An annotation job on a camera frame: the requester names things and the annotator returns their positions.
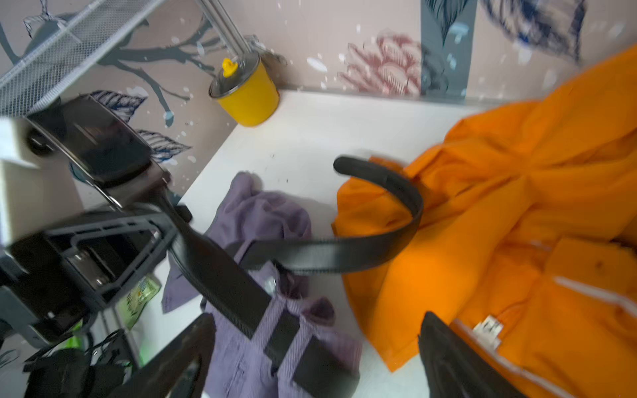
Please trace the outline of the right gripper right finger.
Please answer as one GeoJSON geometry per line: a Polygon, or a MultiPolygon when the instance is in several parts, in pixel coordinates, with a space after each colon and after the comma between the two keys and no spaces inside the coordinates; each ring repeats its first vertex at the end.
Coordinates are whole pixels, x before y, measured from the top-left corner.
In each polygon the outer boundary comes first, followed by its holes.
{"type": "Polygon", "coordinates": [[[425,314],[418,341],[431,397],[522,397],[434,313],[425,314]]]}

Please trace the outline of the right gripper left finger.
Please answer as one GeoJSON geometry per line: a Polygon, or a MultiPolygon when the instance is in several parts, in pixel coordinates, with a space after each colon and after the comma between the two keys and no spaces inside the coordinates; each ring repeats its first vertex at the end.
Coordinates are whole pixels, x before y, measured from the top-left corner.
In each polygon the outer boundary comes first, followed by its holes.
{"type": "Polygon", "coordinates": [[[200,397],[215,345],[216,324],[210,313],[196,318],[152,361],[111,397],[200,397]]]}

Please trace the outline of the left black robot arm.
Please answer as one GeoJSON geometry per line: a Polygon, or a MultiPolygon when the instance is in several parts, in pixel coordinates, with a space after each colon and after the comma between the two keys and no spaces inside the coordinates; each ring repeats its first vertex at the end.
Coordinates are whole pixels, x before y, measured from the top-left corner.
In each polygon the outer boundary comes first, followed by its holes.
{"type": "Polygon", "coordinates": [[[24,363],[29,397],[106,397],[137,370],[122,330],[88,348],[89,334],[164,258],[177,231],[149,209],[99,209],[22,235],[1,251],[1,335],[35,348],[24,363]]]}

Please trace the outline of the lavender purple trousers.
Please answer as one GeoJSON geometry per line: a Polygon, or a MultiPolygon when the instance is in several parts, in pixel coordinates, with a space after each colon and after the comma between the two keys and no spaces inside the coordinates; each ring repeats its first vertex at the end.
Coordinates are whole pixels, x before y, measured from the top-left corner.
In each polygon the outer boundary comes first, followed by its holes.
{"type": "MultiPolygon", "coordinates": [[[[239,265],[258,240],[306,239],[310,216],[282,194],[255,188],[241,172],[217,209],[205,237],[239,265]]],[[[336,331],[327,298],[310,298],[306,278],[264,261],[246,277],[258,288],[249,300],[235,283],[227,288],[242,308],[256,313],[243,332],[234,318],[204,303],[217,327],[205,393],[210,397],[350,397],[360,379],[360,341],[336,331]]]]}

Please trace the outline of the black leather belt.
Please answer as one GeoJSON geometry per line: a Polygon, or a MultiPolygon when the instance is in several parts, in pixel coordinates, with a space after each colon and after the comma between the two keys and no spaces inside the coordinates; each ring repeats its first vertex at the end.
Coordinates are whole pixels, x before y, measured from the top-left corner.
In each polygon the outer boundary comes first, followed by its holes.
{"type": "Polygon", "coordinates": [[[339,157],[334,170],[371,182],[411,212],[401,228],[381,235],[333,240],[254,240],[229,249],[190,227],[184,210],[169,201],[169,174],[154,162],[147,143],[110,109],[90,96],[30,114],[28,122],[84,173],[114,207],[113,217],[149,214],[166,228],[166,249],[187,281],[245,336],[265,323],[274,299],[250,277],[272,263],[296,275],[348,274],[378,267],[411,241],[423,214],[421,194],[407,179],[379,164],[339,157]]]}

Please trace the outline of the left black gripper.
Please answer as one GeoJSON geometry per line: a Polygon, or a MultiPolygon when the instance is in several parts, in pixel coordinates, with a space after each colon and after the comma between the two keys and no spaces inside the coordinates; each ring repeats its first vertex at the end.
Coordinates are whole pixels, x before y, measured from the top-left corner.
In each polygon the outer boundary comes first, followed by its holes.
{"type": "Polygon", "coordinates": [[[1,323],[34,348],[93,327],[164,258],[177,235],[152,208],[98,208],[1,249],[1,323]]]}

